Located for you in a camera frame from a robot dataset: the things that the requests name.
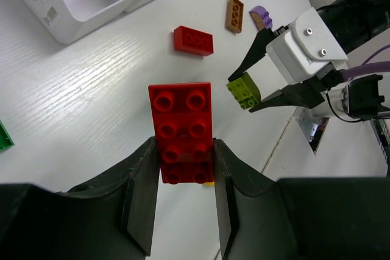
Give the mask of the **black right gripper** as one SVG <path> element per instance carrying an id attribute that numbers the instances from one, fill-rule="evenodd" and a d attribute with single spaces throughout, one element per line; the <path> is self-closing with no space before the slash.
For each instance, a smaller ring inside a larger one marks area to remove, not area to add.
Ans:
<path id="1" fill-rule="evenodd" d="M 343 122 L 363 122 L 386 118 L 384 75 L 371 74 L 348 81 L 341 89 L 322 96 L 325 87 L 317 82 L 288 85 L 264 98 L 250 113 L 272 107 L 316 107 L 318 118 L 336 117 Z"/>

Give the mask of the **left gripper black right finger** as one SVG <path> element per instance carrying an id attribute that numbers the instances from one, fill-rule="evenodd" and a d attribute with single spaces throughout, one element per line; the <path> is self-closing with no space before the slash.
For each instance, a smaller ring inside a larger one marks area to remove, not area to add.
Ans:
<path id="1" fill-rule="evenodd" d="M 223 259 L 388 259 L 389 179 L 273 181 L 213 141 Z"/>

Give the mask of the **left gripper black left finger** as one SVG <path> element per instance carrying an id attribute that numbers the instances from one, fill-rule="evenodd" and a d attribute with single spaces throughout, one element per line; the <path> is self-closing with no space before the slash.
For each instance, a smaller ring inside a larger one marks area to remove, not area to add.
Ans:
<path id="1" fill-rule="evenodd" d="M 1 185 L 2 259 L 145 259 L 159 178 L 156 140 L 67 192 Z"/>

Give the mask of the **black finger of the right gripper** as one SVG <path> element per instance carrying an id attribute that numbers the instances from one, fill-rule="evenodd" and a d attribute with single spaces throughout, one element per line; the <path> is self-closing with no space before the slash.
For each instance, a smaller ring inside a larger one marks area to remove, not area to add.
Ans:
<path id="1" fill-rule="evenodd" d="M 260 61 L 266 54 L 266 46 L 274 40 L 271 29 L 263 29 L 257 32 L 255 39 L 239 67 L 230 75 L 229 80 L 241 77 L 249 68 Z"/>

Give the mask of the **purple square lego brick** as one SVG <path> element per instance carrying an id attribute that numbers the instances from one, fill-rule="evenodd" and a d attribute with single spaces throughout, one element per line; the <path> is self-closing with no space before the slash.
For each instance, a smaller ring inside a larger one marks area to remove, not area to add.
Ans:
<path id="1" fill-rule="evenodd" d="M 258 5 L 254 7 L 249 11 L 249 14 L 258 31 L 263 29 L 272 29 L 272 18 L 263 6 Z"/>

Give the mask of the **lime lego brick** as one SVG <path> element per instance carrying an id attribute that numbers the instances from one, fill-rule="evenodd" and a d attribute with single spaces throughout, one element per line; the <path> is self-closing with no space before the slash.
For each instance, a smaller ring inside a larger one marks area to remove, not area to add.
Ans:
<path id="1" fill-rule="evenodd" d="M 247 72 L 226 84 L 226 87 L 242 110 L 249 110 L 261 102 L 260 90 Z"/>

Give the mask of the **orange-brown long lego brick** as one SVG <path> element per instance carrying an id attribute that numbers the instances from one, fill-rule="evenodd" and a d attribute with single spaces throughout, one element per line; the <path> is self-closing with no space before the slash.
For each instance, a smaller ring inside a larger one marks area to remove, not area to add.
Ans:
<path id="1" fill-rule="evenodd" d="M 244 4 L 240 0 L 229 0 L 227 4 L 227 14 L 225 27 L 235 33 L 241 33 L 243 27 Z"/>

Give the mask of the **dark red lego brick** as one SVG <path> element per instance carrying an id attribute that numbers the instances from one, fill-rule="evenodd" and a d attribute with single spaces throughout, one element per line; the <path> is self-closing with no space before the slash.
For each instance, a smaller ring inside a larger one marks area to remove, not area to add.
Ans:
<path id="1" fill-rule="evenodd" d="M 185 26 L 179 26 L 173 31 L 174 49 L 179 52 L 202 57 L 214 53 L 213 35 Z"/>

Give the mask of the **green lego brick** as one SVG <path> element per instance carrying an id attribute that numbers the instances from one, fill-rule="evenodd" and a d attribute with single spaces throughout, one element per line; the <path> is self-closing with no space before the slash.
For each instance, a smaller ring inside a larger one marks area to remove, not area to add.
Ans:
<path id="1" fill-rule="evenodd" d="M 8 134 L 7 130 L 3 126 L 2 122 L 0 122 L 0 151 L 7 150 L 13 147 L 15 144 Z"/>

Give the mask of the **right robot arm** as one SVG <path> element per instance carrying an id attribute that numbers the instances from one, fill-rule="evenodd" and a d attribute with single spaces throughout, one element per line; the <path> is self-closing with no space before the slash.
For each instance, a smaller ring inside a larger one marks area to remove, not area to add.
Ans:
<path id="1" fill-rule="evenodd" d="M 389 29 L 389 0 L 336 0 L 310 8 L 287 26 L 259 31 L 228 90 L 243 110 L 302 107 L 312 116 L 336 116 L 349 123 L 389 117 L 389 94 L 381 81 L 386 61 L 368 58 L 343 69 L 350 52 Z M 248 69 L 269 57 L 287 85 L 262 97 Z"/>

